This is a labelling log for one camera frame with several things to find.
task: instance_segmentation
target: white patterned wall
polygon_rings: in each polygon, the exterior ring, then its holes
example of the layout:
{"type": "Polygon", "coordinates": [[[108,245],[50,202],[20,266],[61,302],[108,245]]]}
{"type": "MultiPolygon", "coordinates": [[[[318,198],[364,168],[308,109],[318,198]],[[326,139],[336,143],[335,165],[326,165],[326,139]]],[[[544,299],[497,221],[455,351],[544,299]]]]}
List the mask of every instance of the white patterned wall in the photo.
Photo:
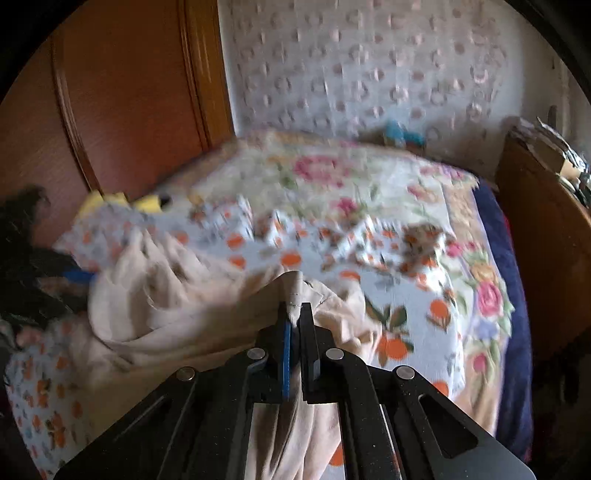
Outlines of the white patterned wall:
{"type": "MultiPolygon", "coordinates": [[[[491,176],[502,120],[527,110],[509,48],[533,29],[499,26],[507,12],[518,16],[495,0],[220,0],[236,130],[363,138],[396,119],[427,137],[430,154],[491,176]]],[[[537,68],[551,76],[549,58],[537,68]]]]}

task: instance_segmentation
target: wooden furniture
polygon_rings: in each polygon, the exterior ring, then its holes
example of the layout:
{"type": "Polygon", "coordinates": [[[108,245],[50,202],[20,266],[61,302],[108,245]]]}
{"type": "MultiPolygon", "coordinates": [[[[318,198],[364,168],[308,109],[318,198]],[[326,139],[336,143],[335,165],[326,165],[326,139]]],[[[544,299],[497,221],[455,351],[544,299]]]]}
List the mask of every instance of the wooden furniture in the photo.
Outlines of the wooden furniture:
{"type": "Polygon", "coordinates": [[[134,200],[233,135],[216,0],[89,0],[0,103],[0,197],[47,188],[50,245],[91,190],[134,200]]]}
{"type": "Polygon", "coordinates": [[[496,172],[531,323],[534,362],[591,327],[591,216],[509,135],[496,172]]]}

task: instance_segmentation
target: wooden cabinet door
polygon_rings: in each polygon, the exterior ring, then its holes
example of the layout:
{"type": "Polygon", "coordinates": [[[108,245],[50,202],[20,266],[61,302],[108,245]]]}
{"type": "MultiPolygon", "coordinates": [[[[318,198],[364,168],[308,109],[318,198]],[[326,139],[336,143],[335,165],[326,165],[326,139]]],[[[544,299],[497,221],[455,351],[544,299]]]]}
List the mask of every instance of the wooden cabinet door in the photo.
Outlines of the wooden cabinet door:
{"type": "Polygon", "coordinates": [[[58,77],[104,192],[143,195],[206,150],[176,0],[90,0],[60,27],[58,77]]]}
{"type": "Polygon", "coordinates": [[[33,54],[0,103],[0,197],[29,184],[46,188],[51,208],[33,239],[45,247],[69,228],[88,194],[62,128],[50,43],[33,54]]]}
{"type": "Polygon", "coordinates": [[[215,147],[234,133],[217,0],[179,0],[179,6],[180,12],[185,10],[193,75],[205,133],[209,144],[215,147]]]}

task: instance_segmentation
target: yellow object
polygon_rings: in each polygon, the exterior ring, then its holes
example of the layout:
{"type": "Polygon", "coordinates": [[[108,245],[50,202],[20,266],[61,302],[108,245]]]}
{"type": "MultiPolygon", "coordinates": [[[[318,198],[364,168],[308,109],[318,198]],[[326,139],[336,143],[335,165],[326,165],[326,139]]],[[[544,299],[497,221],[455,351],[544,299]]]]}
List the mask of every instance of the yellow object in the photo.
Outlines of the yellow object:
{"type": "Polygon", "coordinates": [[[103,203],[114,203],[116,205],[122,206],[129,206],[129,202],[127,198],[125,198],[125,193],[119,192],[114,194],[107,194],[105,196],[101,196],[100,192],[97,190],[93,190],[88,194],[88,197],[85,198],[84,202],[82,202],[82,206],[78,210],[78,214],[76,215],[76,219],[83,218],[90,213],[94,212],[98,207],[100,207],[103,203]]]}
{"type": "Polygon", "coordinates": [[[129,206],[129,202],[127,201],[127,198],[125,197],[125,193],[123,192],[118,192],[118,193],[108,193],[106,195],[103,195],[103,200],[106,201],[107,203],[114,203],[115,205],[122,205],[124,207],[128,207],[129,206]]]}
{"type": "Polygon", "coordinates": [[[100,207],[105,200],[100,195],[97,190],[93,190],[88,194],[88,196],[82,202],[82,206],[78,210],[76,214],[76,218],[82,218],[88,215],[89,213],[94,212],[98,207],[100,207]]]}
{"type": "Polygon", "coordinates": [[[160,198],[158,195],[146,195],[134,202],[133,207],[144,213],[161,213],[160,198]]]}

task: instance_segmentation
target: beige cloth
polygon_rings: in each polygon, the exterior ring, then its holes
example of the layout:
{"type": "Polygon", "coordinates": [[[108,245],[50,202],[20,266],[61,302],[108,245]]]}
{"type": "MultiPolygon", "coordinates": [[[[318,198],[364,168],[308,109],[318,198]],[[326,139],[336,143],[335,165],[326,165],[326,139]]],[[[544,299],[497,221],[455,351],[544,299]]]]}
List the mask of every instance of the beige cloth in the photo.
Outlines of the beige cloth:
{"type": "MultiPolygon", "coordinates": [[[[95,435],[179,367],[216,368],[252,346],[276,322],[281,301],[293,322],[310,302],[337,346],[371,361],[381,325],[365,316],[357,282],[339,280],[331,290],[280,265],[248,275],[173,238],[156,245],[134,233],[92,286],[90,328],[74,331],[72,358],[86,379],[95,435]]],[[[245,478],[320,478],[339,442],[336,406],[306,404],[293,372],[288,402],[255,406],[245,478]]]]}

